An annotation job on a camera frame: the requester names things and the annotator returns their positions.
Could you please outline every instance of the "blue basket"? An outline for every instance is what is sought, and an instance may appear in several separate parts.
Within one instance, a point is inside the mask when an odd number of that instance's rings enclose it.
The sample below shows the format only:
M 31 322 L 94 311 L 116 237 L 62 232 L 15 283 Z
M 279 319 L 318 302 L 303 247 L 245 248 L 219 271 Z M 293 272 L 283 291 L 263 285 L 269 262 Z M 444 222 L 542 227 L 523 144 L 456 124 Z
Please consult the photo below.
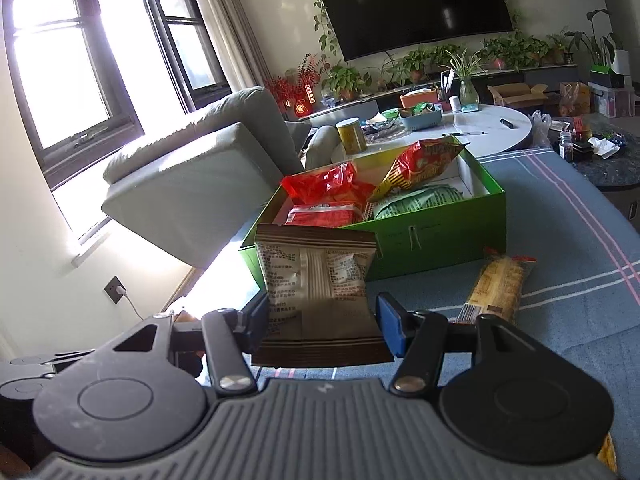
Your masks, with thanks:
M 442 110 L 438 108 L 434 112 L 421 113 L 412 117 L 400 117 L 402 125 L 410 132 L 425 130 L 438 126 L 442 122 Z

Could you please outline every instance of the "blue bedsheet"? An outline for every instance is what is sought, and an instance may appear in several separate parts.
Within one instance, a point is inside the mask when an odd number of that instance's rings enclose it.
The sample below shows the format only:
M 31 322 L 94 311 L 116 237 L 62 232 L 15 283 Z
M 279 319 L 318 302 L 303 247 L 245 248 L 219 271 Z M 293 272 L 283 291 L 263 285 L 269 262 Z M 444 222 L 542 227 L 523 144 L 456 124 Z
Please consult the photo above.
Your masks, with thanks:
M 508 251 L 534 256 L 516 324 L 599 379 L 614 399 L 612 428 L 620 473 L 640 476 L 640 237 L 571 165 L 547 149 L 481 159 L 507 193 Z M 407 309 L 455 317 L 482 261 L 367 284 L 369 301 L 391 292 Z M 441 383 L 466 369 L 466 355 L 447 357 Z M 396 364 L 260 372 L 340 379 L 377 376 L 388 383 Z

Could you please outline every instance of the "green gift box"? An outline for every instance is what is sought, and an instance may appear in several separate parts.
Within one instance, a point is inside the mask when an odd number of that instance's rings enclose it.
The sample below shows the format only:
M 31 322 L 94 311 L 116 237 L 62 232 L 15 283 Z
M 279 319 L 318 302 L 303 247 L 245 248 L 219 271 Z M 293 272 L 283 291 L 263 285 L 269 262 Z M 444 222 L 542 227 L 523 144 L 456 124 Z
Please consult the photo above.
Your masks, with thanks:
M 454 137 L 446 140 L 458 142 Z M 405 149 L 406 146 L 356 158 L 352 162 L 358 179 L 379 184 Z M 466 200 L 341 228 L 376 234 L 378 253 L 367 281 L 479 260 L 485 248 L 506 251 L 505 192 L 467 149 L 430 184 L 449 184 L 461 191 Z M 254 245 L 256 226 L 284 224 L 292 206 L 287 192 L 279 187 L 240 246 L 245 263 L 262 288 L 264 280 Z

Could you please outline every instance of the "window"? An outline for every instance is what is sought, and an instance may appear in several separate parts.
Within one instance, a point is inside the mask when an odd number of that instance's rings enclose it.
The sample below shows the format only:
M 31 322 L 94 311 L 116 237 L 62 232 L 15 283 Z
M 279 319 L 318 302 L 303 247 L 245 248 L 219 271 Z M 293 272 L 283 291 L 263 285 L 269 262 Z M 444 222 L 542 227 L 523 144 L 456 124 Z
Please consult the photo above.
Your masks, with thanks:
M 55 189 L 142 129 L 95 0 L 2 0 L 2 8 L 20 113 Z
M 79 238 L 106 221 L 110 155 L 230 93 L 195 0 L 2 0 L 2 12 L 25 128 Z
M 158 28 L 196 108 L 230 93 L 196 0 L 154 0 Z

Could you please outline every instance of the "pink stripe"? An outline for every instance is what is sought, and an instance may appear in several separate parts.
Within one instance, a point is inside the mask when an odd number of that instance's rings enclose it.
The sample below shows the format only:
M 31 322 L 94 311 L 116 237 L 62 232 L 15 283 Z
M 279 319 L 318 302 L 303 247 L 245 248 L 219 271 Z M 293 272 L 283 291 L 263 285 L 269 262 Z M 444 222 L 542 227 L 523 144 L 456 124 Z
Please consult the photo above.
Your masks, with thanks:
M 624 270 L 622 270 L 622 268 L 620 267 L 620 264 L 618 263 L 618 261 L 615 259 L 615 257 L 613 256 L 613 254 L 611 253 L 611 250 L 609 249 L 609 246 L 604 243 L 604 240 L 602 238 L 600 238 L 600 235 L 598 234 L 598 232 L 593 228 L 593 226 L 588 222 L 588 220 L 584 217 L 584 215 L 582 214 L 582 212 L 578 209 L 578 207 L 575 205 L 574 202 L 572 202 L 571 198 L 569 197 L 569 195 L 567 195 L 567 193 L 564 192 L 564 190 L 560 187 L 560 185 L 553 181 L 551 179 L 551 177 L 548 176 L 548 174 L 545 173 L 545 171 L 538 165 L 538 163 L 529 155 L 529 153 L 527 153 L 527 158 L 531 161 L 531 163 L 538 168 L 538 171 L 542 174 L 542 176 L 544 176 L 549 182 L 551 182 L 554 186 L 556 186 L 558 188 L 558 191 L 560 193 L 562 193 L 564 195 L 564 197 L 566 198 L 567 202 L 569 204 L 571 204 L 571 206 L 575 209 L 575 211 L 578 213 L 578 215 L 580 215 L 580 218 L 582 218 L 582 220 L 584 221 L 584 223 L 587 225 L 587 227 L 589 229 L 591 229 L 591 231 L 593 232 L 593 234 L 595 235 L 595 237 L 598 239 L 598 241 L 602 244 L 602 246 L 604 247 L 604 249 L 607 251 L 607 254 L 609 255 L 609 257 L 611 258 L 611 261 L 615 264 L 616 268 L 618 269 L 618 271 L 620 272 L 620 274 L 622 274 L 622 277 L 625 280 L 626 286 L 628 286 L 629 290 L 631 291 L 631 294 L 633 295 L 633 297 L 636 300 L 636 303 L 638 305 L 640 305 L 640 298 L 638 297 L 638 293 L 636 292 L 636 290 L 634 289 L 633 285 L 631 284 L 631 282 L 629 281 L 628 277 L 626 276 L 626 272 Z
M 631 263 L 629 262 L 628 258 L 626 257 L 626 254 L 623 253 L 622 249 L 620 249 L 620 246 L 617 244 L 617 242 L 614 240 L 614 238 L 611 236 L 611 234 L 609 234 L 609 232 L 603 227 L 603 225 L 598 221 L 598 219 L 593 215 L 593 213 L 590 211 L 590 209 L 584 205 L 584 202 L 580 199 L 580 197 L 578 195 L 576 195 L 575 191 L 571 188 L 571 186 L 569 186 L 564 180 L 562 180 L 562 178 L 560 178 L 559 176 L 557 176 L 553 170 L 551 168 L 549 168 L 544 162 L 542 162 L 542 160 L 540 160 L 540 158 L 533 153 L 532 154 L 536 160 L 538 160 L 540 162 L 540 164 L 542 164 L 549 173 L 551 173 L 554 177 L 556 177 L 556 179 L 558 179 L 560 182 L 562 182 L 564 184 L 564 186 L 569 190 L 569 192 L 575 196 L 575 198 L 577 199 L 578 202 L 580 202 L 580 204 L 582 205 L 582 207 L 585 209 L 585 211 L 588 213 L 588 215 L 593 219 L 594 222 L 596 222 L 596 225 L 602 229 L 602 232 L 604 232 L 605 236 L 611 240 L 611 243 L 613 243 L 613 246 L 616 248 L 616 250 L 618 251 L 618 254 L 620 256 L 622 256 L 622 259 L 625 261 L 625 264 L 627 264 L 629 266 L 629 269 L 631 269 L 631 272 L 633 273 L 634 277 L 636 278 L 636 282 L 640 283 L 640 276 L 638 276 L 638 272 L 636 271 L 636 268 L 631 265 Z

